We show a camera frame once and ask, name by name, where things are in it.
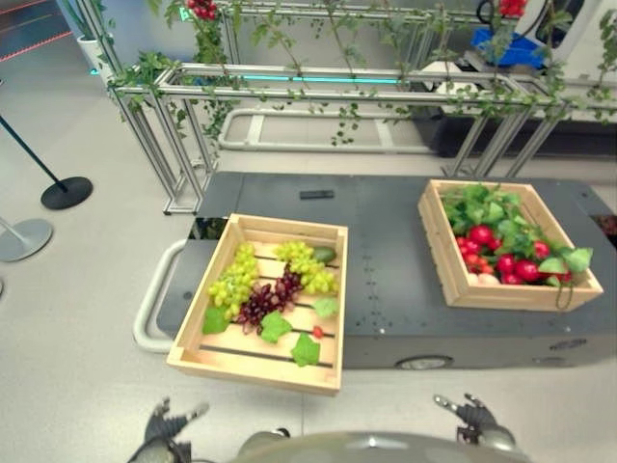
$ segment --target stanchion base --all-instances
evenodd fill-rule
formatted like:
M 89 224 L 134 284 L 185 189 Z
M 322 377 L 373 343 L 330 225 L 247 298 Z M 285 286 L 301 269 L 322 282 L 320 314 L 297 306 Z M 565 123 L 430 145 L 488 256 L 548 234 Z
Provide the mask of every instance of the stanchion base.
M 32 256 L 47 244 L 53 232 L 51 225 L 42 219 L 24 220 L 13 225 L 13 228 L 26 238 L 26 242 L 17 239 L 8 231 L 0 234 L 1 262 L 13 262 Z
M 47 188 L 40 201 L 48 209 L 68 209 L 85 201 L 93 192 L 93 184 L 85 177 L 71 177 L 61 180 L 67 191 L 53 184 Z

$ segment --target black stanchion base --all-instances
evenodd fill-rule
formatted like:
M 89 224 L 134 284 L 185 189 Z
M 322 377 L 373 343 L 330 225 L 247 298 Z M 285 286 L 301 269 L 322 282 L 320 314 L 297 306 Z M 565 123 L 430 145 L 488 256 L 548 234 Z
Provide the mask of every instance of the black stanchion base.
M 85 177 L 71 177 L 61 180 L 67 191 L 53 184 L 47 188 L 40 201 L 48 209 L 68 209 L 85 201 L 93 192 L 93 184 Z

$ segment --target wooden crate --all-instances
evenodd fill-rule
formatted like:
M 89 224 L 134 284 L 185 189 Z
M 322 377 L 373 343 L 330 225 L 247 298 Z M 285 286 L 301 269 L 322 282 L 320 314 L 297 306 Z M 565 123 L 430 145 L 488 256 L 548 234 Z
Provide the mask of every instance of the wooden crate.
M 282 336 L 276 344 L 262 340 L 255 332 L 244 335 L 242 326 L 234 323 L 224 333 L 204 335 L 201 326 L 209 299 L 207 290 L 233 262 L 237 246 L 245 241 L 253 243 L 259 280 L 266 284 L 282 276 L 284 268 L 284 262 L 276 260 L 274 248 L 293 239 L 310 246 L 330 246 L 336 250 L 336 259 L 328 264 L 327 269 L 336 275 L 340 284 L 338 315 L 318 317 L 311 304 L 323 296 L 303 294 L 295 310 L 283 314 L 292 324 L 293 332 Z M 346 265 L 346 227 L 231 214 L 174 340 L 167 363 L 189 374 L 335 395 L 340 390 L 342 368 Z M 319 364 L 300 368 L 293 362 L 290 350 L 299 334 L 310 334 L 314 325 L 324 330 L 324 337 L 318 340 Z
M 429 180 L 418 203 L 422 225 L 442 282 L 446 304 L 453 307 L 559 312 L 557 296 L 560 297 L 559 306 L 565 305 L 570 292 L 568 288 L 563 288 L 562 293 L 558 294 L 559 289 L 553 286 L 483 286 L 469 282 L 468 270 L 458 251 L 440 195 L 452 188 L 460 188 L 471 183 L 471 181 Z M 490 182 L 482 184 L 488 187 L 496 185 Z M 500 185 L 503 191 L 517 193 L 521 197 L 521 214 L 525 220 L 542 227 L 548 238 L 567 246 L 574 246 L 531 185 L 518 183 Z M 598 280 L 591 270 L 587 269 L 577 275 L 572 300 L 561 311 L 571 311 L 602 293 L 603 289 Z

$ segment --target grape bunch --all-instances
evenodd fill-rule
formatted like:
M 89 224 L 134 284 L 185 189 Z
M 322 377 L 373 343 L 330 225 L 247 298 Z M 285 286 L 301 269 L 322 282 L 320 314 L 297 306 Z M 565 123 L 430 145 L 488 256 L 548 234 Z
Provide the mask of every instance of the grape bunch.
M 208 288 L 211 305 L 225 308 L 225 319 L 231 320 L 240 313 L 240 305 L 249 299 L 258 275 L 255 248 L 251 243 L 240 244 L 233 263 Z
M 337 292 L 335 276 L 326 271 L 326 265 L 312 257 L 313 249 L 303 241 L 287 241 L 278 246 L 274 253 L 280 260 L 288 262 L 293 273 L 302 275 L 300 284 L 308 294 Z
M 187 0 L 186 8 L 193 10 L 200 19 L 215 19 L 217 6 L 212 0 Z
M 254 284 L 249 300 L 240 306 L 240 314 L 235 320 L 243 325 L 244 333 L 248 334 L 256 327 L 257 333 L 261 334 L 261 319 L 268 313 L 292 311 L 302 290 L 300 280 L 300 275 L 292 272 L 288 264 L 282 277 L 277 278 L 273 285 Z

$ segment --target gray floor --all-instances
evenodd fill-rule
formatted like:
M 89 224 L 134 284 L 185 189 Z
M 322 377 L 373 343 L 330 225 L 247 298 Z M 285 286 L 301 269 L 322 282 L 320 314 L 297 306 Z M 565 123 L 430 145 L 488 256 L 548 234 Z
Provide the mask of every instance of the gray floor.
M 258 429 L 292 433 L 384 429 L 452 438 L 457 424 L 431 404 L 480 395 L 538 462 L 614 462 L 617 363 L 583 368 L 482 371 L 345 371 L 336 398 L 185 376 L 139 350 L 131 323 L 161 253 L 185 236 L 191 217 L 165 217 L 163 193 L 132 135 L 72 38 L 0 65 L 4 117 L 61 177 L 84 175 L 94 194 L 51 212 L 39 202 L 49 180 L 0 133 L 0 214 L 50 221 L 37 255 L 0 264 L 0 460 L 122 462 L 139 445 L 164 395 L 182 411 L 210 413 L 183 437 L 194 454 L 225 461 Z M 429 157 L 226 155 L 230 170 L 439 173 Z M 583 178 L 617 209 L 615 163 L 556 160 L 528 175 Z

